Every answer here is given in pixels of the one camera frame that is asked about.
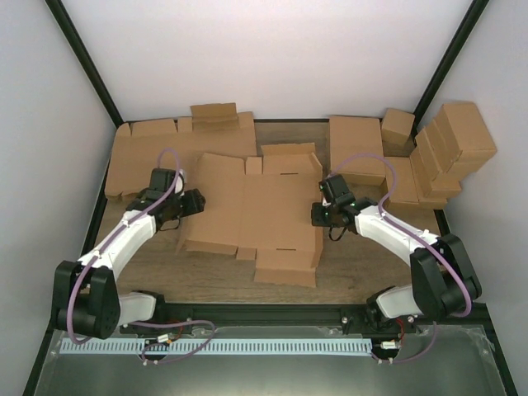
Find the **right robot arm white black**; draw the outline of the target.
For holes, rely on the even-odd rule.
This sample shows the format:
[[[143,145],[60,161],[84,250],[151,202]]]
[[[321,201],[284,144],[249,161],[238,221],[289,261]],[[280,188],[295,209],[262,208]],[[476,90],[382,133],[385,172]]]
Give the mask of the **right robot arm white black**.
[[[324,178],[318,187],[323,198],[312,205],[314,226],[374,241],[410,268],[409,285],[389,287],[367,300],[366,321],[372,330],[386,332],[403,317],[441,321],[469,315],[482,286],[459,237],[417,229],[379,203],[355,198],[340,175]]]

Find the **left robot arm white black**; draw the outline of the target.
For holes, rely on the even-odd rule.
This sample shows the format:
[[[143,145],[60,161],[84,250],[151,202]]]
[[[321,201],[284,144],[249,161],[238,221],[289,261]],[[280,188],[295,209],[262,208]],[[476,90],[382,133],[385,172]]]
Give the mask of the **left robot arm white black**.
[[[185,188],[182,170],[157,167],[149,185],[128,204],[119,223],[77,261],[63,261],[54,272],[50,321],[81,345],[107,339],[118,327],[140,322],[151,333],[161,332],[168,312],[152,292],[120,295],[117,281],[135,253],[167,222],[196,215],[205,208],[197,189]]]

